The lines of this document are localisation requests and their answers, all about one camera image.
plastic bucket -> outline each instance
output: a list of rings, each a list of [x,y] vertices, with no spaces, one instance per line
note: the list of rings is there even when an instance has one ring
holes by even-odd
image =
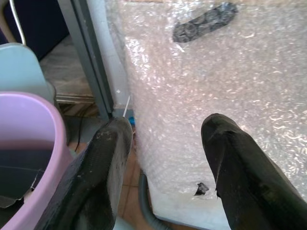
[[[0,92],[0,149],[52,149],[48,166],[27,202],[2,230],[32,230],[73,160],[57,109],[30,93]]]

plastic bubble wrap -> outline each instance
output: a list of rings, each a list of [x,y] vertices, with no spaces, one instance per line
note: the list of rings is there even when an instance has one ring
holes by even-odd
[[[125,47],[138,158],[163,193],[193,196],[202,182],[209,191],[200,198],[215,197],[200,128],[222,113],[307,200],[307,2],[259,2],[237,1],[229,24],[186,43],[174,42],[175,26],[220,1],[108,2],[111,31]]]

tile floor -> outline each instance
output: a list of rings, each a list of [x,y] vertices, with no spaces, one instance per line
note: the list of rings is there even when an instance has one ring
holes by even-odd
[[[69,144],[71,149],[75,149],[77,143],[73,142]],[[77,154],[80,153],[86,147],[86,143],[80,143]],[[137,156],[134,150],[131,150],[130,156],[126,165],[126,172],[123,178],[123,186],[121,189],[121,195],[118,205],[118,215],[126,220],[135,230],[153,230],[145,219],[140,210],[138,200],[138,184],[140,176],[140,166],[137,161]],[[194,230],[187,226],[176,225],[173,223],[164,223],[171,227],[173,230]]]

